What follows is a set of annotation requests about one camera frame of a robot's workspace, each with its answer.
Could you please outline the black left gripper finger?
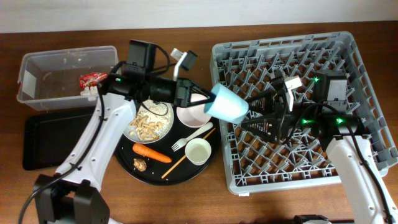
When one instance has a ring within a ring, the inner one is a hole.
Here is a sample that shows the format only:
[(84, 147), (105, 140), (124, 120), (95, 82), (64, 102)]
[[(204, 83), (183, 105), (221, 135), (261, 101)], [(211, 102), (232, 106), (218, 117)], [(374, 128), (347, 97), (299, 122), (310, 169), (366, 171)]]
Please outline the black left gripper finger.
[(202, 86), (197, 85), (197, 84), (194, 84), (194, 92), (195, 93), (199, 93), (199, 94), (201, 94), (203, 96), (206, 96), (206, 97), (215, 97), (216, 96), (210, 90), (207, 90), (207, 89), (205, 89)]
[(191, 101), (191, 105), (198, 106), (198, 105), (205, 105), (207, 103), (212, 103), (212, 102), (214, 102), (214, 99), (205, 99), (205, 100)]

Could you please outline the pale pink bowl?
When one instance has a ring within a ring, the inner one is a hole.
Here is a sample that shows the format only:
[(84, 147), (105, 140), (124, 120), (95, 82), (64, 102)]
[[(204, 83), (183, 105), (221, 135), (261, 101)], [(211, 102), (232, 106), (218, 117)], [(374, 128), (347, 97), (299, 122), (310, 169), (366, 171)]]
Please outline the pale pink bowl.
[(210, 121), (211, 116), (204, 112), (205, 105), (200, 104), (189, 108), (177, 107), (177, 118), (190, 128), (200, 128)]

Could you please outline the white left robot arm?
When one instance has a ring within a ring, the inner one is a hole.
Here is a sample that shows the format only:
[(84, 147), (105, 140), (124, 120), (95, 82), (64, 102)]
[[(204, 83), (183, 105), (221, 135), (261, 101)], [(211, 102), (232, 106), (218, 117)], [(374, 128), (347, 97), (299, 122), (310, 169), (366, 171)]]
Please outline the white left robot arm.
[(55, 175), (39, 175), (23, 204), (18, 222), (35, 202), (39, 223), (114, 223), (100, 194), (104, 173), (127, 124), (136, 116), (136, 103), (154, 100), (187, 108), (192, 93), (215, 100), (214, 93), (187, 78), (129, 78), (111, 74), (99, 83), (99, 100), (72, 153)]

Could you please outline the white paper cup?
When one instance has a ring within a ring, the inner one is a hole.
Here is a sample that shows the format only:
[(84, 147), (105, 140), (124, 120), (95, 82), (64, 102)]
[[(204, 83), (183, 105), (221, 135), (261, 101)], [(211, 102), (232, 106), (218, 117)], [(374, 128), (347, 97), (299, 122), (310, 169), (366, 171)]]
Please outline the white paper cup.
[(187, 159), (196, 166), (203, 165), (211, 156), (210, 143), (201, 138), (192, 139), (185, 146), (185, 155)]

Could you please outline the white plastic fork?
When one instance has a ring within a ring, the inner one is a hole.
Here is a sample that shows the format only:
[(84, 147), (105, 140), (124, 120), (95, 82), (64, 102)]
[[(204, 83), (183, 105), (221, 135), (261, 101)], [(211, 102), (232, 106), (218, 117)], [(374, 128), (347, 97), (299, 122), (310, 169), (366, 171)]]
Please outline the white plastic fork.
[(173, 152), (175, 152), (175, 151), (179, 150), (180, 148), (184, 147), (190, 140), (192, 140), (193, 138), (205, 133), (206, 131), (208, 131), (212, 127), (213, 127), (213, 123), (212, 122), (208, 122), (205, 125), (203, 125), (202, 127), (198, 128), (195, 132), (193, 132), (188, 137), (179, 139), (175, 144), (172, 145)]

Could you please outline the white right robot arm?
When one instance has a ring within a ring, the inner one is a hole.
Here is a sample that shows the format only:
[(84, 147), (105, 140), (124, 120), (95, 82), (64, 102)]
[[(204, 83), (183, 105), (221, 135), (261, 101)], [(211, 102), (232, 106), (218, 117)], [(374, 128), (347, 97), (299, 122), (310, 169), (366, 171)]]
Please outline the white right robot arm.
[(335, 167), (354, 213), (356, 223), (397, 223), (397, 207), (377, 169), (358, 116), (344, 114), (324, 103), (294, 106), (287, 98), (274, 100), (265, 91), (246, 99), (249, 110), (260, 115), (240, 127), (265, 141), (284, 145), (299, 128), (309, 128)]

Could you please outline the grey plate with food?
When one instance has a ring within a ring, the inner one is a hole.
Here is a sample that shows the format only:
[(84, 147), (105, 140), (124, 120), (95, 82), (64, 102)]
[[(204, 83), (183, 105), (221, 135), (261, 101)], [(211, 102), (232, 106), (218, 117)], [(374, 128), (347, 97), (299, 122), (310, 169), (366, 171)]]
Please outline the grey plate with food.
[(123, 134), (130, 141), (141, 144), (156, 142), (167, 135), (174, 123), (174, 110), (170, 103), (152, 100), (144, 102), (136, 117), (128, 124)]

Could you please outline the wooden chopstick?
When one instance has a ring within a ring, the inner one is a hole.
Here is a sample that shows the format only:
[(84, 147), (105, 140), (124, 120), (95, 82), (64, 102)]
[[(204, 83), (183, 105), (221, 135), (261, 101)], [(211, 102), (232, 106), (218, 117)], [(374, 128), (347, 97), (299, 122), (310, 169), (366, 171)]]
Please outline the wooden chopstick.
[(161, 177), (162, 179), (168, 176), (184, 159), (188, 159), (193, 165), (201, 166), (210, 158), (212, 149), (210, 143), (206, 139), (216, 128), (209, 131), (202, 139), (196, 139), (196, 137), (209, 129), (210, 128), (203, 126), (186, 138), (185, 154)]

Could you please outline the orange carrot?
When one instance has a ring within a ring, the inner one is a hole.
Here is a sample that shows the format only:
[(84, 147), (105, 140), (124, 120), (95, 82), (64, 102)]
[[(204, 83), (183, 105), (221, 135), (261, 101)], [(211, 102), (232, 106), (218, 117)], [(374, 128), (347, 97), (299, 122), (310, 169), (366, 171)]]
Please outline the orange carrot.
[(132, 150), (136, 153), (139, 154), (141, 156), (145, 156), (145, 157), (149, 157), (151, 159), (157, 160), (159, 162), (163, 162), (163, 163), (171, 163), (171, 158), (161, 154), (143, 144), (140, 143), (135, 143), (135, 145), (133, 145)]

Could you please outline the brown ginger piece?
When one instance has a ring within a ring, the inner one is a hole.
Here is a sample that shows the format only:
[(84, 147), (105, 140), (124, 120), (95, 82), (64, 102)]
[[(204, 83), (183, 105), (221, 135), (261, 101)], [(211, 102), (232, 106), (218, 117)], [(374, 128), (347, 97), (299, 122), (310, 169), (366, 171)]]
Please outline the brown ginger piece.
[(143, 159), (133, 159), (133, 166), (136, 170), (144, 172), (147, 169), (147, 164)]

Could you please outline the round black serving tray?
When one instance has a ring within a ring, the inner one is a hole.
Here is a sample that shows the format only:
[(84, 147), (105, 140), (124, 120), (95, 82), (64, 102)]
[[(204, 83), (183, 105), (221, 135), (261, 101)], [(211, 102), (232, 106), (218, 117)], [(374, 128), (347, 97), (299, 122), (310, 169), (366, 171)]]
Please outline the round black serving tray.
[[(141, 182), (159, 186), (181, 184), (196, 177), (204, 171), (206, 167), (211, 164), (211, 161), (214, 159), (216, 152), (220, 147), (221, 137), (219, 121), (216, 118), (211, 118), (210, 121), (213, 123), (213, 128), (216, 128), (216, 130), (206, 139), (211, 145), (212, 152), (210, 158), (201, 166), (193, 165), (188, 159), (184, 159), (168, 176), (164, 179), (161, 178), (161, 176), (164, 175), (164, 173), (166, 173), (185, 154), (184, 148), (173, 152), (172, 145), (179, 139), (185, 138), (195, 131), (193, 128), (189, 128), (181, 123), (177, 118), (177, 115), (174, 116), (174, 123), (169, 133), (157, 142), (149, 143), (147, 145), (147, 147), (170, 157), (172, 160), (171, 163), (159, 162), (136, 154), (132, 150), (135, 142), (130, 141), (124, 135), (120, 138), (114, 155), (123, 169)], [(134, 168), (134, 158), (145, 160), (147, 169), (144, 172), (140, 172)]]

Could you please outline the black rectangular tray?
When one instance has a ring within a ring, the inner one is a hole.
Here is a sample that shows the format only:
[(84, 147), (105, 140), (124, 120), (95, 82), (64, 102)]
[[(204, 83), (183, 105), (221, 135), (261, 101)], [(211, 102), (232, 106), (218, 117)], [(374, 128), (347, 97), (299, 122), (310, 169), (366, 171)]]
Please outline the black rectangular tray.
[(49, 112), (25, 122), (22, 166), (25, 170), (57, 167), (83, 134), (94, 107)]

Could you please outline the red snack wrapper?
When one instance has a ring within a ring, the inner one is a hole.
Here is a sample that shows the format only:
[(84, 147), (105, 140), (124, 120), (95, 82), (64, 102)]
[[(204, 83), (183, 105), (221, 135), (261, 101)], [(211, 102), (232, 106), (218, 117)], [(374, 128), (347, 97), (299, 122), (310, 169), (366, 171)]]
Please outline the red snack wrapper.
[(107, 78), (108, 74), (104, 72), (90, 72), (79, 77), (80, 89), (96, 86), (99, 82)]

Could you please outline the light blue plastic cup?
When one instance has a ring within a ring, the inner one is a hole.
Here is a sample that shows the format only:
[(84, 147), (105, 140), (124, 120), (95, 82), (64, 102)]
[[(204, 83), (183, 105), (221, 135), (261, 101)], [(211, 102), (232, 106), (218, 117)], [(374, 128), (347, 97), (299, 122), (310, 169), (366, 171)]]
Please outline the light blue plastic cup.
[(221, 83), (217, 83), (211, 92), (215, 95), (215, 100), (205, 105), (205, 114), (233, 124), (244, 120), (249, 111), (245, 100)]

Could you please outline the grey dishwasher rack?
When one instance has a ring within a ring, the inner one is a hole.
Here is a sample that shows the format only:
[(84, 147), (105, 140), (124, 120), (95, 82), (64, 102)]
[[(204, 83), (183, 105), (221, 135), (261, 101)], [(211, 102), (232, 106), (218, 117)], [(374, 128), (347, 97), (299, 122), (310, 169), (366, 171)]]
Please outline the grey dishwasher rack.
[[(362, 119), (381, 175), (397, 164), (397, 148), (379, 106), (358, 46), (349, 32), (279, 37), (216, 44), (210, 61), (213, 84), (241, 98), (271, 89), (276, 70), (298, 76), (294, 101), (311, 103), (315, 74), (344, 72), (348, 113)], [(228, 190), (235, 195), (337, 184), (340, 178), (309, 129), (296, 131), (289, 144), (269, 143), (237, 124), (220, 122)]]

